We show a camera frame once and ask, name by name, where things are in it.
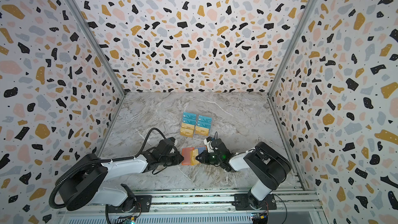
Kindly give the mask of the orange card holder wallet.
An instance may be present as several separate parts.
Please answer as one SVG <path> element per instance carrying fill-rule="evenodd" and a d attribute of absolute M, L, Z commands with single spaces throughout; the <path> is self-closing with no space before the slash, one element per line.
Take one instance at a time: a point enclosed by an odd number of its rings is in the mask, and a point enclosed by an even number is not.
<path fill-rule="evenodd" d="M 182 156 L 184 160 L 182 161 L 182 166 L 195 166 L 200 164 L 199 161 L 196 160 L 196 156 L 201 154 L 203 151 L 206 151 L 207 148 L 205 146 L 202 147 L 187 147 L 182 149 Z"/>

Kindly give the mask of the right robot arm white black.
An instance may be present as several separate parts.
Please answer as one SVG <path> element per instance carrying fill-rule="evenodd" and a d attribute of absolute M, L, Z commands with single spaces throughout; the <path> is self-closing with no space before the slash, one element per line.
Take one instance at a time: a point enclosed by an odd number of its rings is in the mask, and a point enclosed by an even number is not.
<path fill-rule="evenodd" d="M 290 162 L 264 142 L 254 148 L 231 153 L 221 139 L 208 137 L 205 140 L 207 150 L 199 153 L 195 160 L 201 164 L 220 167 L 226 172 L 235 173 L 251 170 L 258 178 L 246 194 L 235 194 L 234 202 L 237 211 L 275 209 L 276 205 L 270 194 L 286 179 L 292 169 Z"/>

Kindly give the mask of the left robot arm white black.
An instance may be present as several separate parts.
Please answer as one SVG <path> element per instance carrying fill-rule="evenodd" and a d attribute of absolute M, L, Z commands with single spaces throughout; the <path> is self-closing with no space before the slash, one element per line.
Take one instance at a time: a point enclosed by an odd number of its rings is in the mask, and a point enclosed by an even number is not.
<path fill-rule="evenodd" d="M 126 184 L 113 184 L 111 179 L 153 173 L 158 167 L 177 166 L 183 160 L 174 138 L 163 139 L 136 156 L 101 159 L 86 155 L 57 180 L 49 205 L 75 211 L 88 204 L 105 204 L 130 212 L 140 206 L 136 195 Z"/>

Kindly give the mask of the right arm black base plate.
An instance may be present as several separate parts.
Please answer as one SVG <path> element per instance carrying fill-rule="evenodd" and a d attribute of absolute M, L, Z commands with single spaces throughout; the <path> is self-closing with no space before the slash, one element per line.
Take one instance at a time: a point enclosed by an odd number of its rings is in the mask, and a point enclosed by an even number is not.
<path fill-rule="evenodd" d="M 232 203 L 237 211 L 265 211 L 276 210 L 276 200 L 273 195 L 267 195 L 263 200 L 257 200 L 254 196 L 246 194 L 235 194 Z"/>

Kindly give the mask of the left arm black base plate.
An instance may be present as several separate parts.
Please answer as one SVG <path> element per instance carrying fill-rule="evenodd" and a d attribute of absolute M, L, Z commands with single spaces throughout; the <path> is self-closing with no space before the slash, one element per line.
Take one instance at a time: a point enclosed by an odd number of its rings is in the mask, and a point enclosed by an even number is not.
<path fill-rule="evenodd" d="M 139 214 L 148 213 L 151 207 L 152 196 L 141 195 L 135 197 L 127 197 L 126 200 L 119 206 L 108 206 L 109 213 L 121 214 Z"/>

